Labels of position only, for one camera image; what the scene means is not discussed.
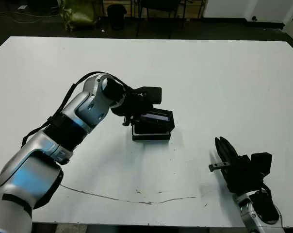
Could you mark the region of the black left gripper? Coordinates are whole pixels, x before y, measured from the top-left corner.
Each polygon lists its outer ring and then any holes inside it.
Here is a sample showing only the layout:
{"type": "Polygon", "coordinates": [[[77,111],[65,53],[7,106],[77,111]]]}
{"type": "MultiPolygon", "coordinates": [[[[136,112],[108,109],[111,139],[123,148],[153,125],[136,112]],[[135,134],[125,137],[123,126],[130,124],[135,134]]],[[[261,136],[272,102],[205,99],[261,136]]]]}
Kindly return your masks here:
{"type": "Polygon", "coordinates": [[[132,117],[145,114],[153,108],[153,90],[153,87],[146,86],[136,89],[127,87],[123,103],[111,111],[117,116],[124,117],[123,126],[129,126],[132,117]]]}

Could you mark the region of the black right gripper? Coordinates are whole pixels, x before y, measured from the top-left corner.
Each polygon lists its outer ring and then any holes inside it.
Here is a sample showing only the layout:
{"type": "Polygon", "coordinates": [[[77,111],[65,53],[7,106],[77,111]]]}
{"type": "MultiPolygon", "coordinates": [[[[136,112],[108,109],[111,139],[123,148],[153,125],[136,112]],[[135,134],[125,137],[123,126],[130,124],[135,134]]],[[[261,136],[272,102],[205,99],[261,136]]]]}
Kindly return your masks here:
{"type": "Polygon", "coordinates": [[[222,162],[211,163],[209,170],[221,170],[231,193],[244,194],[262,189],[262,178],[247,155],[238,156],[235,148],[224,137],[215,138],[215,147],[222,162]]]}

